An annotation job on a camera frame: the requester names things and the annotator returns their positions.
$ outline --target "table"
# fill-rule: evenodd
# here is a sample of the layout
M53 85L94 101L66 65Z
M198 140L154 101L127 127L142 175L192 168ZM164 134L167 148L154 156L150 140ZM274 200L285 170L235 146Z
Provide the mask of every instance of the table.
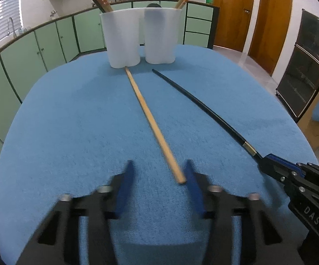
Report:
M206 103L263 156L317 164L307 140L279 102L224 56L188 45L179 45L176 56L173 64L161 65L142 58L130 70L178 163L193 159L200 173L232 194L260 193L300 243L307 230L287 209L282 187L151 69ZM48 72L12 122L0 155L0 253L6 264L17 261L61 194L89 194L129 159L136 166L132 195L122 219L110 222L119 264L200 264L209 221L197 217L186 187L176 184L125 71L111 68L106 52ZM237 264L239 218L234 222ZM81 239L86 264L84 230Z

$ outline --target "black stick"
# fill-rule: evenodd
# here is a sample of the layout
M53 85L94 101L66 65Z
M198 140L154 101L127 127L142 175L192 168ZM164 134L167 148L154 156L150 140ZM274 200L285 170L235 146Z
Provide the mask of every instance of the black stick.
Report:
M187 90L183 89L180 85L172 81L171 79L167 78L166 76L162 75L159 71L152 69L152 71L159 76L160 78L164 79L168 84L174 87L177 91L185 95L189 100L195 103L199 108L201 108L205 113L207 113L212 119L215 120L220 126L222 126L225 131L227 131L231 137L233 137L236 142L238 142L241 146L243 146L250 155L259 162L262 159L262 156L259 152L256 151L255 148L247 142L245 138L243 138L239 132L237 132L233 127L230 126L222 117L216 114L213 110L211 110L207 105L205 105L202 101L194 97L191 93Z

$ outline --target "tiled floor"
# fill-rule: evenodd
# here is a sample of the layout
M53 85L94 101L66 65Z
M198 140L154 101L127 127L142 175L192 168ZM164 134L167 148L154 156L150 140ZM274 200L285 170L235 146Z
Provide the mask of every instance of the tiled floor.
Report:
M214 50L229 58L232 62L239 65L243 70L249 73L261 86L266 89L270 94L276 97L277 83L274 79L259 66L251 57L235 50L226 49L224 47L214 46ZM319 161L319 150L314 152Z

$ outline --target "blue cloth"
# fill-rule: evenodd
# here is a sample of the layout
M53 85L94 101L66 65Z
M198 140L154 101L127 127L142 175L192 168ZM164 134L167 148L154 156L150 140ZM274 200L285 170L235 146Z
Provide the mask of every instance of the blue cloth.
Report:
M200 173L228 192L259 192L300 244L306 228L287 208L283 188L207 114L152 73L173 79L226 119L263 156L317 164L312 149L279 102L249 74L210 49L179 45L173 64L131 67L178 163L193 159ZM14 264L39 222L63 193L89 194L135 162L126 211L112 220L119 264L200 264L210 222L193 211L176 184L123 69L106 52L83 56L44 75L12 122L0 154L0 253ZM234 218L234 264L239 219ZM86 240L81 229L81 259Z

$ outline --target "drawer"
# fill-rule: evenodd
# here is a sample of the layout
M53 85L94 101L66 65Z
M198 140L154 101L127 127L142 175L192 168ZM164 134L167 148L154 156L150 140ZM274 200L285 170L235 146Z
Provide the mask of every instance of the drawer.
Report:
M193 18L186 19L186 31L210 34L211 22Z
M185 32L184 45L207 47L208 35Z
M187 16L211 21L213 12L214 12L214 9L211 7L189 3Z

